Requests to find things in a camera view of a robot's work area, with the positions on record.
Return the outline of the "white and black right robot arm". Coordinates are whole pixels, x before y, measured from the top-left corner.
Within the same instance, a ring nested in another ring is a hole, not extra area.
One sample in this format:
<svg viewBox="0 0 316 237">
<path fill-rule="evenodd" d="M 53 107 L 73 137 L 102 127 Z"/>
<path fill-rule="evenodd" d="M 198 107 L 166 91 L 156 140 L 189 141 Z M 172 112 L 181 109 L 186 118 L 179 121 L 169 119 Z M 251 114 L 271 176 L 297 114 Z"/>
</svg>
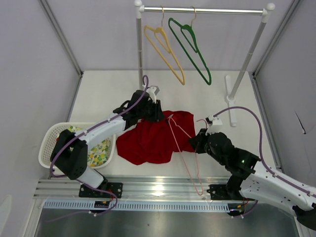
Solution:
<svg viewBox="0 0 316 237">
<path fill-rule="evenodd" d="M 201 129 L 189 139 L 198 154 L 208 154 L 231 176 L 226 195 L 231 199 L 255 199 L 282 209 L 305 227 L 316 228 L 316 189 L 267 166 L 253 153 L 235 147 L 222 132 L 209 134 Z"/>
</svg>

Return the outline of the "pink wire hanger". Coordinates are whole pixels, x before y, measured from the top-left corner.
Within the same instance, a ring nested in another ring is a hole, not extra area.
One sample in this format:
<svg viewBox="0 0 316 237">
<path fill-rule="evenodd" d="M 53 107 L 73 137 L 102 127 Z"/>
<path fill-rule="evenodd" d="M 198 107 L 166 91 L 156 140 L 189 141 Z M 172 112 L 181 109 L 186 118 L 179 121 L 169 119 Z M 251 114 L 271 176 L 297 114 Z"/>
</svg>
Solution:
<svg viewBox="0 0 316 237">
<path fill-rule="evenodd" d="M 176 121 L 174 120 L 174 118 L 173 118 L 173 115 L 174 115 L 174 114 L 171 114 L 171 115 L 167 118 L 167 122 L 168 122 L 168 124 L 169 124 L 169 128 L 170 128 L 170 130 L 171 130 L 171 133 L 172 133 L 174 142 L 175 142 L 175 144 L 176 144 L 176 146 L 177 146 L 178 152 L 179 152 L 180 157 L 181 157 L 181 160 L 182 160 L 182 162 L 183 162 L 183 164 L 184 164 L 184 166 L 185 166 L 185 169 L 186 169 L 186 171 L 187 171 L 187 174 L 188 174 L 188 176 L 189 176 L 189 178 L 190 178 L 190 181 L 191 181 L 191 183 L 192 183 L 192 185 L 193 185 L 193 187 L 194 187 L 194 189 L 195 189 L 197 195 L 200 196 L 200 197 L 202 197 L 202 196 L 204 195 L 204 189 L 203 189 L 203 185 L 202 185 L 202 180 L 201 180 L 201 178 L 200 178 L 200 176 L 199 176 L 199 163 L 198 163 L 197 154 L 195 153 L 195 163 L 196 163 L 196 169 L 197 169 L 197 179 L 198 179 L 199 184 L 200 184 L 200 192 L 198 191 L 197 185 L 196 185 L 194 179 L 192 178 L 192 175 L 191 175 L 191 173 L 190 173 L 190 170 L 189 170 L 189 168 L 188 168 L 188 166 L 187 166 L 187 164 L 186 164 L 186 161 L 185 161 L 185 159 L 184 159 L 184 157 L 183 157 L 183 152 L 182 152 L 181 149 L 180 149 L 180 146 L 179 146 L 179 144 L 178 144 L 178 141 L 177 141 L 177 138 L 176 138 L 175 133 L 174 133 L 174 131 L 173 131 L 173 127 L 172 127 L 171 123 L 173 122 L 174 125 L 175 125 L 177 128 L 179 128 L 188 138 L 191 138 L 191 136 L 190 136 L 180 125 L 177 124 L 177 122 L 176 122 Z"/>
</svg>

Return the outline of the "red skirt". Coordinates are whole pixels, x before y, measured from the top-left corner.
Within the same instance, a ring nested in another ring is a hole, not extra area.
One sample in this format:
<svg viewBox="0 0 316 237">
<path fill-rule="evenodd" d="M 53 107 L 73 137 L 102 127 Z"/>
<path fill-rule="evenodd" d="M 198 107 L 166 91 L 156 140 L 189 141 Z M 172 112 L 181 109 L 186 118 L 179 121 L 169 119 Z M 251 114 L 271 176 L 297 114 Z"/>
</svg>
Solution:
<svg viewBox="0 0 316 237">
<path fill-rule="evenodd" d="M 186 111 L 164 111 L 160 122 L 142 120 L 119 136 L 118 155 L 134 165 L 162 164 L 171 161 L 174 152 L 194 150 L 189 139 L 196 135 L 194 115 Z"/>
</svg>

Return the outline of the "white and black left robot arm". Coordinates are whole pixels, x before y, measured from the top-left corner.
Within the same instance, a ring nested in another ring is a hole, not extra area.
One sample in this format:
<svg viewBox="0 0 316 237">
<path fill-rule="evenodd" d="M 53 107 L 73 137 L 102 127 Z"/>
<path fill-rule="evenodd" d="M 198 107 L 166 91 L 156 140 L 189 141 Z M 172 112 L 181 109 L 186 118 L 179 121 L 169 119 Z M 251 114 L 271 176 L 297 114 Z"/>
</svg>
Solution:
<svg viewBox="0 0 316 237">
<path fill-rule="evenodd" d="M 95 197 L 103 197 L 107 192 L 106 178 L 88 167 L 88 152 L 140 120 L 159 122 L 165 119 L 160 100 L 157 99 L 158 91 L 157 86 L 137 90 L 130 100 L 113 110 L 110 118 L 76 133 L 67 129 L 62 131 L 50 157 L 52 166 L 56 166 L 69 179 L 88 185 Z"/>
</svg>

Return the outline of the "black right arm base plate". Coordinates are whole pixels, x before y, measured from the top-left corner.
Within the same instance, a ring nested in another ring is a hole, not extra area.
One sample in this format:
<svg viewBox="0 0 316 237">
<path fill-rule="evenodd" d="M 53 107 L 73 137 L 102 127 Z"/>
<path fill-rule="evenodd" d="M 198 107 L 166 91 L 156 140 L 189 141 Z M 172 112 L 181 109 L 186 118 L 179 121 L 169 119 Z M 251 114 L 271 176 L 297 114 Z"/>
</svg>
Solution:
<svg viewBox="0 0 316 237">
<path fill-rule="evenodd" d="M 206 190 L 211 200 L 233 200 L 228 194 L 225 184 L 211 184 Z"/>
</svg>

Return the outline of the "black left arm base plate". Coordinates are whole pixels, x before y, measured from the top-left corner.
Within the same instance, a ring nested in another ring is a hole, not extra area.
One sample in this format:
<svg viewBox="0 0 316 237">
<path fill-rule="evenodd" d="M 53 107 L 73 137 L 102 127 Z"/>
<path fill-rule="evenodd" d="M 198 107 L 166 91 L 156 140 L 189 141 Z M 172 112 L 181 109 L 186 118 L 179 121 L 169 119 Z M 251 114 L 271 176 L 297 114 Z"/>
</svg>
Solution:
<svg viewBox="0 0 316 237">
<path fill-rule="evenodd" d="M 113 196 L 109 193 L 114 194 L 117 198 L 121 198 L 123 191 L 123 183 L 119 182 L 103 182 L 97 189 L 102 190 L 96 191 L 88 188 L 86 185 L 81 185 L 79 190 L 80 198 L 112 198 Z"/>
</svg>

